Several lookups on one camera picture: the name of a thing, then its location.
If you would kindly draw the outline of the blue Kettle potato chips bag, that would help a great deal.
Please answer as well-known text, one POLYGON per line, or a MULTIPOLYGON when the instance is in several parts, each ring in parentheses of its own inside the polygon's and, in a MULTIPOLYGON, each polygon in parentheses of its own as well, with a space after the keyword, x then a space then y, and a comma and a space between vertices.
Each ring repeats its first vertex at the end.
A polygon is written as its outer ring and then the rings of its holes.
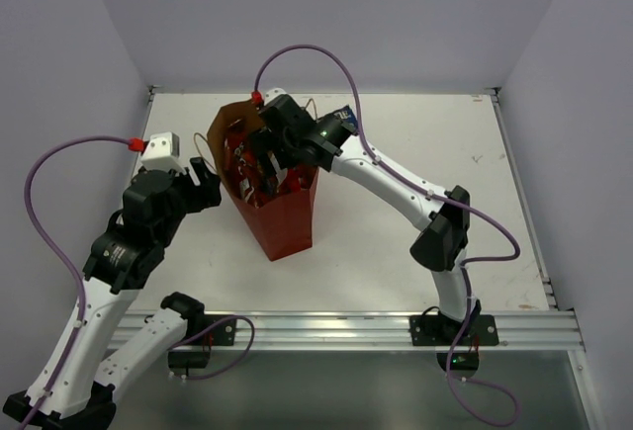
POLYGON ((336 110, 330 112, 334 117, 351 124, 355 129, 358 129, 358 121, 356 115, 349 105, 345 105, 336 110))

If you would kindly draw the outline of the red brown paper bag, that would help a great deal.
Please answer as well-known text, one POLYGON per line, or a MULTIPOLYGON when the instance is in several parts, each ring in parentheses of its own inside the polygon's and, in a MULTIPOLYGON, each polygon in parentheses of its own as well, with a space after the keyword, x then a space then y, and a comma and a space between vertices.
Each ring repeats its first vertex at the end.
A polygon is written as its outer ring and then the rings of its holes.
POLYGON ((205 135, 213 164, 228 196, 233 201, 250 232, 267 258, 276 261, 313 246, 313 218, 317 193, 317 170, 309 189, 283 196, 276 195, 277 175, 266 178, 261 168, 264 191, 269 197, 261 208, 254 208, 235 195, 224 170, 224 143, 228 125, 245 119, 247 135, 263 127, 250 101, 234 102, 220 107, 205 135))

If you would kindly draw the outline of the red patterned snack bag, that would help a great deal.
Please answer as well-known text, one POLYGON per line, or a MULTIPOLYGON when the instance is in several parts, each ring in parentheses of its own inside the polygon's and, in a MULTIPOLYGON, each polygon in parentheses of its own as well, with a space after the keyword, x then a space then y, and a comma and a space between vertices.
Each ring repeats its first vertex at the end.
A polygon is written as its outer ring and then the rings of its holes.
POLYGON ((298 193, 311 187, 314 169, 306 165, 284 168, 277 175, 276 195, 298 193))

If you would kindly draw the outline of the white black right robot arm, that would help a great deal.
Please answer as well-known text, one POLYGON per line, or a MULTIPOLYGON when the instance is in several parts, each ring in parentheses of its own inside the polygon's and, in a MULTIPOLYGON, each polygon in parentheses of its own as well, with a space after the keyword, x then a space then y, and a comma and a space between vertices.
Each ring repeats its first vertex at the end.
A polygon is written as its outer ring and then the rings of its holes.
POLYGON ((263 170, 272 171, 268 154, 282 168, 316 167, 360 185, 402 214, 419 232, 409 253, 432 273, 442 335, 456 344, 471 337, 475 307, 459 270, 468 244, 469 193, 444 190, 401 165, 388 165, 348 106, 315 119, 281 89, 254 91, 251 102, 262 125, 249 138, 263 170))

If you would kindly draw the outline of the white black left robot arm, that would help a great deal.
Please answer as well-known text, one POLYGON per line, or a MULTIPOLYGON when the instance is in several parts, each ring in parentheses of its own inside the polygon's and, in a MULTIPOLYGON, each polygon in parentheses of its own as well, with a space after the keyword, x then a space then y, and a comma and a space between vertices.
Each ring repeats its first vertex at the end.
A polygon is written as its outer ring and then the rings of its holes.
POLYGON ((6 415, 22 427, 106 429, 118 400, 157 358, 203 337, 204 305, 175 292, 141 331, 114 354, 106 353, 185 215, 218 206, 220 185, 200 157, 182 172, 140 168, 124 191, 122 208, 91 246, 75 310, 53 354, 28 389, 7 397, 6 415))

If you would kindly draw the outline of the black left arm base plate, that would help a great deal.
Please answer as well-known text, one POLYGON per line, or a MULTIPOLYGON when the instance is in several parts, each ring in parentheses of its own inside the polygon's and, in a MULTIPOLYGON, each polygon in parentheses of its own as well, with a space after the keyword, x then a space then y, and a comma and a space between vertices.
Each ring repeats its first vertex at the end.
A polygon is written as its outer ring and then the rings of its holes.
POLYGON ((236 316, 230 314, 201 314, 187 326, 184 338, 172 346, 232 346, 236 330, 236 316))

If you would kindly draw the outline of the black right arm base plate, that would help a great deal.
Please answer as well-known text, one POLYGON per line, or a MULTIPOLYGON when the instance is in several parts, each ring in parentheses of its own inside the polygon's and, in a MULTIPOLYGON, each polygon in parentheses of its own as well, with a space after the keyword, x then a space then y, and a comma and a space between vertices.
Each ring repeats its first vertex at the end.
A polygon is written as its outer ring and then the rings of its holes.
MULTIPOLYGON (((409 334, 413 346, 449 346, 462 327, 461 321, 452 320, 432 306, 422 314, 408 318, 409 334)), ((481 304, 476 302, 471 312, 466 330, 461 334, 459 346, 479 344, 480 346, 497 346, 499 338, 497 324, 491 314, 482 314, 481 304)))

